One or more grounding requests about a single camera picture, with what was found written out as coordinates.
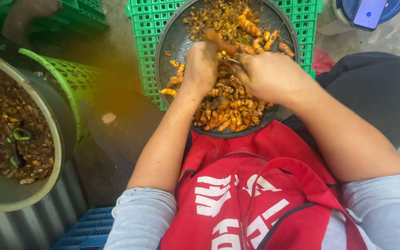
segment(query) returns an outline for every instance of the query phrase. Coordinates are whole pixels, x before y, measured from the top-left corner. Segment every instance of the phone screen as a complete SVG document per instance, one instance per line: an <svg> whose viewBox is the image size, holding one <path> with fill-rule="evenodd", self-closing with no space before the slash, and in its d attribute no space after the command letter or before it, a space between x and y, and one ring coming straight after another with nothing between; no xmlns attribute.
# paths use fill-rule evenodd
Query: phone screen
<svg viewBox="0 0 400 250"><path fill-rule="evenodd" d="M358 26L375 29L387 0L361 0L353 23Z"/></svg>

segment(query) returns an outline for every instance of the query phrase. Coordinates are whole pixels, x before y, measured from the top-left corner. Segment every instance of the smartphone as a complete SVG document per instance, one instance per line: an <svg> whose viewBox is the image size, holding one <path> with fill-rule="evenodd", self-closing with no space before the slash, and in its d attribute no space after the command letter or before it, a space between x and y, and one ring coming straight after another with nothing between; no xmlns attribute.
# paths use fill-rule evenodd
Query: smartphone
<svg viewBox="0 0 400 250"><path fill-rule="evenodd" d="M387 0L360 0L351 21L351 26L374 31L386 4Z"/></svg>

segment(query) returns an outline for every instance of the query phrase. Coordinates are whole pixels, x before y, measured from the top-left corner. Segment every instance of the red plastic bag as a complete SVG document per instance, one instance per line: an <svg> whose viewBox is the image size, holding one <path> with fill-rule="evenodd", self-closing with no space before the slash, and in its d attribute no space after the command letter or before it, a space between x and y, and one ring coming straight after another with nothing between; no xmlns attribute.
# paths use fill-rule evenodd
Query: red plastic bag
<svg viewBox="0 0 400 250"><path fill-rule="evenodd" d="M316 76L323 72L328 72L336 63L331 59L330 55L319 49L314 49L312 60L312 70L316 71Z"/></svg>

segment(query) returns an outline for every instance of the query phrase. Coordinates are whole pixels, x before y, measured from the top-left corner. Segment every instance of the gray sleeve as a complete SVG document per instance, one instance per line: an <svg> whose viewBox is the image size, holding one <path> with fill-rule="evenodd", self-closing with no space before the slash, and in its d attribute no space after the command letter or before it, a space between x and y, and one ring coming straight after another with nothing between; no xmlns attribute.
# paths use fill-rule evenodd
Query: gray sleeve
<svg viewBox="0 0 400 250"><path fill-rule="evenodd" d="M134 188L118 198L114 225L103 250L156 249L177 211L174 196L153 188Z"/></svg>
<svg viewBox="0 0 400 250"><path fill-rule="evenodd" d="M343 198L374 244L400 250L400 175L348 183Z"/></svg>

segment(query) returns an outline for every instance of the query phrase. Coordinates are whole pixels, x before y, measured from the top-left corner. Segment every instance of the hand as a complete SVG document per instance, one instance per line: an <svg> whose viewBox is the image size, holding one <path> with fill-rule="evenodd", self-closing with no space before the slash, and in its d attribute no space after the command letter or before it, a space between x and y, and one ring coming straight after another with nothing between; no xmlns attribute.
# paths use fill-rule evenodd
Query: hand
<svg viewBox="0 0 400 250"><path fill-rule="evenodd" d="M181 93L189 93L200 100L212 89L217 80L217 53L214 43L195 43L187 51Z"/></svg>
<svg viewBox="0 0 400 250"><path fill-rule="evenodd" d="M246 73L240 66L234 66L234 73L254 96L264 101L287 105L307 93L309 88L319 87L288 56L265 52L258 56L240 54L237 59Z"/></svg>

